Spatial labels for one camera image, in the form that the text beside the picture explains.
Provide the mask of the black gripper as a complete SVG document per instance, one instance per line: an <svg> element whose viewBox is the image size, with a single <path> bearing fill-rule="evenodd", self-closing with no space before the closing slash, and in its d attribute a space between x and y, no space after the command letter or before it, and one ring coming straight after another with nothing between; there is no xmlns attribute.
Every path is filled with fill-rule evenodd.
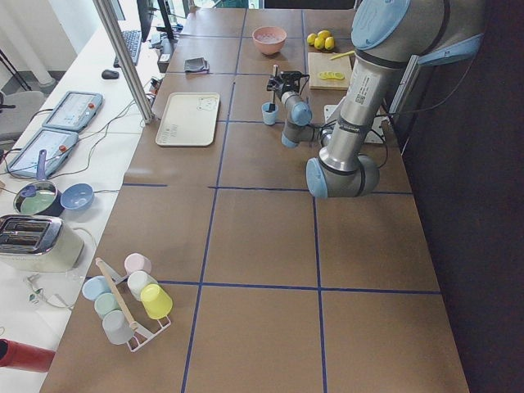
<svg viewBox="0 0 524 393"><path fill-rule="evenodd" d="M291 89L288 86L285 86L282 84L282 80L280 76L278 76L276 80L278 82L277 89L276 89L276 97L281 98L284 93L291 91Z"/></svg>

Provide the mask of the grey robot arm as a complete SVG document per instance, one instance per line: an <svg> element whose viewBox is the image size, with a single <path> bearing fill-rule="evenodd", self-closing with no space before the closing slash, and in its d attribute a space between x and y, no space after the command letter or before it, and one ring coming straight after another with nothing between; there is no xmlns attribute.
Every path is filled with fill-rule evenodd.
<svg viewBox="0 0 524 393"><path fill-rule="evenodd" d="M421 66L466 60L481 44L484 1L364 1L351 29L355 66L330 133L311 125L309 106L300 97L301 73L282 72L267 89L287 111L282 144L319 141L322 148L306 164L309 192L317 198L359 197L370 193L380 174L360 148L397 73L412 56Z"/></svg>

